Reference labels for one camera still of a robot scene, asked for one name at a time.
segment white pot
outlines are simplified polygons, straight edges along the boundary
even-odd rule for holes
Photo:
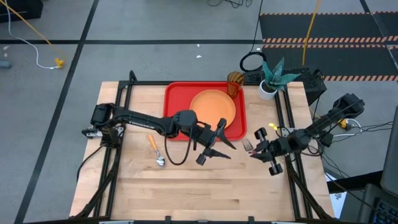
[[[265,80],[263,80],[263,81],[260,83],[259,89],[258,89],[258,91],[257,91],[257,94],[259,95],[259,97],[260,97],[262,100],[270,100],[270,99],[272,99],[272,98],[275,96],[277,90],[275,90],[275,91],[272,92],[272,93],[266,92],[265,90],[263,90],[263,89],[261,88],[261,85],[262,85],[264,82],[265,82]]]

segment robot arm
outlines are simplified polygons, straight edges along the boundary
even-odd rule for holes
[[[196,143],[205,147],[205,150],[197,159],[199,165],[203,165],[207,157],[211,158],[214,156],[230,159],[229,156],[212,149],[217,138],[229,147],[236,149],[224,135],[225,119],[221,118],[217,129],[212,131],[210,125],[197,120],[197,116],[192,110],[179,111],[172,117],[156,118],[117,107],[112,103],[105,103],[96,105],[90,123],[94,129],[102,132],[103,140],[107,139],[109,144],[117,144],[118,142],[118,132],[115,129],[117,124],[131,124],[152,129],[166,138],[175,138],[181,132],[193,140],[193,150],[196,149]],[[197,125],[197,123],[204,124],[204,127]]]
[[[347,93],[335,101],[333,108],[326,115],[323,115],[305,129],[294,130],[287,136],[282,136],[269,142],[266,139],[265,128],[260,128],[254,133],[260,143],[254,149],[256,153],[252,154],[251,157],[262,162],[271,162],[271,167],[269,168],[271,175],[280,174],[283,170],[281,165],[276,163],[275,157],[305,150],[312,138],[322,138],[324,135],[329,134],[324,131],[326,127],[344,118],[356,118],[364,111],[363,106],[363,100],[360,100],[354,94]]]

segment potted plant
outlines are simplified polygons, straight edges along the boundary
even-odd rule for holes
[[[278,90],[285,90],[286,84],[295,80],[301,74],[285,74],[282,71],[285,65],[285,58],[275,66],[273,71],[268,68],[267,62],[262,63],[262,69],[265,74],[265,79],[260,83],[258,95],[263,100],[272,99]]]

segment wooden tabletop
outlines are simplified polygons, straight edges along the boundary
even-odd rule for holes
[[[103,82],[98,103],[113,103],[117,86],[117,82]],[[162,117],[165,88],[133,86],[130,110]],[[261,100],[256,86],[243,88],[248,126],[245,138],[256,144],[255,130],[265,127],[267,138],[275,139],[275,131],[268,126],[269,123],[279,123],[275,100]],[[303,84],[290,83],[289,96],[296,127],[307,127],[312,120]],[[196,151],[190,151],[182,166],[173,166],[166,159],[165,167],[160,168],[147,138],[149,133],[165,156],[162,136],[149,129],[127,126],[111,219],[164,220],[170,215],[173,220],[243,221],[248,220],[248,216],[254,216],[257,221],[294,220],[287,172],[271,176],[268,171],[270,165],[250,158],[241,141],[233,142],[237,150],[220,142],[215,144],[216,150],[232,159],[213,157],[207,159],[204,166],[199,166],[195,160],[203,147],[198,146]],[[99,144],[99,138],[89,139],[85,157]],[[178,162],[183,159],[187,142],[168,140],[167,147],[172,159]],[[104,152],[100,151],[83,166],[70,215],[80,212],[98,188]],[[334,217],[321,159],[303,155],[302,160],[309,191]],[[284,158],[278,157],[277,161],[286,170]],[[101,215],[104,214],[107,197],[106,192]],[[302,216],[305,216],[303,205],[300,207]]]

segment yellow connector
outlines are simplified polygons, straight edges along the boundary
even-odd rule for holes
[[[343,128],[343,129],[347,128],[347,120],[341,119],[341,120],[337,121],[337,123],[338,123],[339,127]]]
[[[57,64],[58,68],[63,68],[63,65],[65,64],[64,60],[60,60],[59,58],[55,59],[55,63]]]
[[[272,123],[269,123],[268,126],[274,128],[275,131],[278,131],[278,127]]]

